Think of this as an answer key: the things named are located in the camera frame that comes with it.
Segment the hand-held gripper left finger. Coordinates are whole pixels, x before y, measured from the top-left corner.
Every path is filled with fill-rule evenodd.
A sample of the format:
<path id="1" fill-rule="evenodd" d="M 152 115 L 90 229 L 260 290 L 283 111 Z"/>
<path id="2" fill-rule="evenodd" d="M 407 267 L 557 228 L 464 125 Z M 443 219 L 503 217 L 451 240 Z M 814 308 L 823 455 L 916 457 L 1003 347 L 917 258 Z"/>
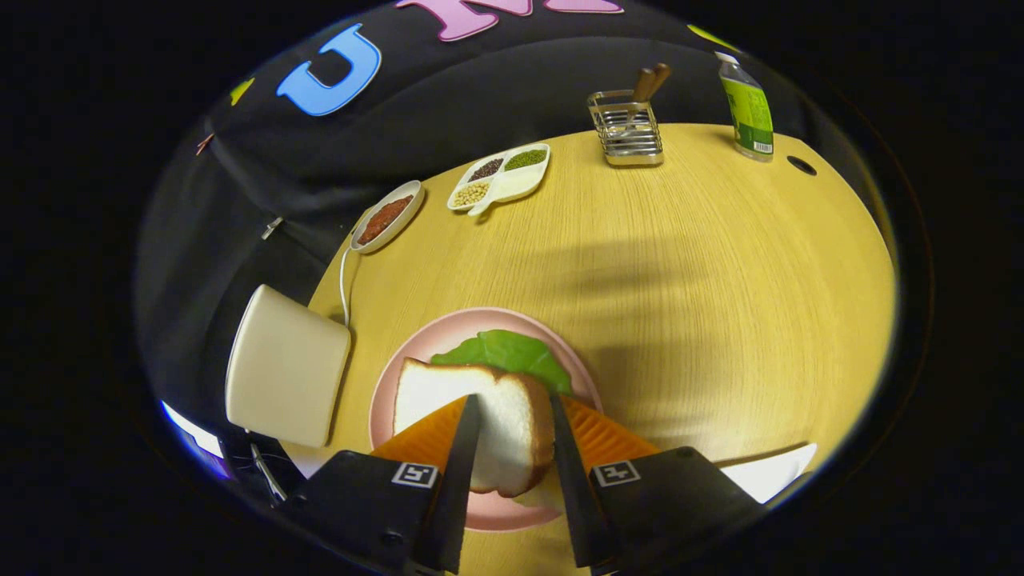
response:
<path id="1" fill-rule="evenodd" d="M 289 526 L 378 575 L 457 573 L 482 409 L 450 405 L 438 466 L 337 452 L 279 507 Z"/>

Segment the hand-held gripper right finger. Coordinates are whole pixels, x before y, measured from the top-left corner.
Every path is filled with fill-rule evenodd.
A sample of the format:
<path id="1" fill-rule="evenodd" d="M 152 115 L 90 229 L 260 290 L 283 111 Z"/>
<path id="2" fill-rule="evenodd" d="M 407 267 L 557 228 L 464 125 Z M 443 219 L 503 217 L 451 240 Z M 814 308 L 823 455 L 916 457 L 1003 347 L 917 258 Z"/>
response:
<path id="1" fill-rule="evenodd" d="M 635 450 L 597 438 L 604 416 L 551 399 L 554 459 L 577 566 L 670 571 L 739 534 L 765 513 L 692 447 Z"/>

